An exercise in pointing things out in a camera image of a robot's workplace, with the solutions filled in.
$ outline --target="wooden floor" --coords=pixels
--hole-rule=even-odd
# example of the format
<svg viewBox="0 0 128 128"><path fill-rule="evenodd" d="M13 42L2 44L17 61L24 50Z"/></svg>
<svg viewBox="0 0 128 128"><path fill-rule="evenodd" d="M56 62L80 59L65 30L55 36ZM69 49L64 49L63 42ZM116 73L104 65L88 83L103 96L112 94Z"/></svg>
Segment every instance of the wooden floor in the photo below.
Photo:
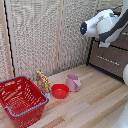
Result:
<svg viewBox="0 0 128 128"><path fill-rule="evenodd" d="M65 83L67 74L79 76L82 86L58 100L51 94L41 119L29 128L110 128L128 101L128 87L112 77L82 65L48 77L51 85ZM0 128L15 128L0 106Z"/></svg>

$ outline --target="woven panel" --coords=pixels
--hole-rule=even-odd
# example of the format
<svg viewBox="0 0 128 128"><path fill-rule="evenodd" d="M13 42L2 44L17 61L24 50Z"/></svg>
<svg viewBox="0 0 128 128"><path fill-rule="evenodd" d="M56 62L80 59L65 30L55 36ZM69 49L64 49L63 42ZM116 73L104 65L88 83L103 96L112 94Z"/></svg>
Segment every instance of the woven panel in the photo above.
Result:
<svg viewBox="0 0 128 128"><path fill-rule="evenodd" d="M11 0L18 75L54 72L60 0Z"/></svg>
<svg viewBox="0 0 128 128"><path fill-rule="evenodd" d="M0 81L9 79L9 60L6 52L5 36L3 32L2 17L0 15Z"/></svg>
<svg viewBox="0 0 128 128"><path fill-rule="evenodd" d="M122 5L123 0L99 0L101 2L101 5L99 9L113 9L117 6Z"/></svg>
<svg viewBox="0 0 128 128"><path fill-rule="evenodd" d="M67 0L60 53L60 71L84 63L87 38L80 33L81 23L89 20L95 11L96 0Z"/></svg>

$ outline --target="pink cup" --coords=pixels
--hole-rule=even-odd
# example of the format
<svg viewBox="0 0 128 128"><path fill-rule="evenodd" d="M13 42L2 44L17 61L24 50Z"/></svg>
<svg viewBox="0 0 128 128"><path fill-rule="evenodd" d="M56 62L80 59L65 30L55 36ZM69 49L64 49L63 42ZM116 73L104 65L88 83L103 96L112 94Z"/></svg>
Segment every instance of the pink cup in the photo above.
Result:
<svg viewBox="0 0 128 128"><path fill-rule="evenodd" d="M80 79L76 74L67 75L66 85L69 87L69 91L76 92L81 86Z"/></svg>

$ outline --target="cabinet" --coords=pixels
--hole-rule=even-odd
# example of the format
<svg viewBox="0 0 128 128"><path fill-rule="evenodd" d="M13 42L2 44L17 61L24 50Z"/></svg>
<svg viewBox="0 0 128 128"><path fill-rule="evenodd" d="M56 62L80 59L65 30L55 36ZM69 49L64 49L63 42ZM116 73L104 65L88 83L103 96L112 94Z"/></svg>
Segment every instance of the cabinet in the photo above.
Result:
<svg viewBox="0 0 128 128"><path fill-rule="evenodd" d="M99 48L98 41L92 42L89 64L103 69L115 76L123 78L123 70L128 64L128 26L119 38L108 48Z"/></svg>

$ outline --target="pet bowl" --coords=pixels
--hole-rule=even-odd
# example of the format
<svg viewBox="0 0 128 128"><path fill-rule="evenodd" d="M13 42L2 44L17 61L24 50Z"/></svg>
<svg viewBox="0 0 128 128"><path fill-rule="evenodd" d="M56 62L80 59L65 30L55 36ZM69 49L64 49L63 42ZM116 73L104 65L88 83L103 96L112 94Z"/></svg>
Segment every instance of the pet bowl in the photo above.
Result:
<svg viewBox="0 0 128 128"><path fill-rule="evenodd" d="M52 94L57 99L64 99L67 97L69 88L64 84L54 84L52 86Z"/></svg>

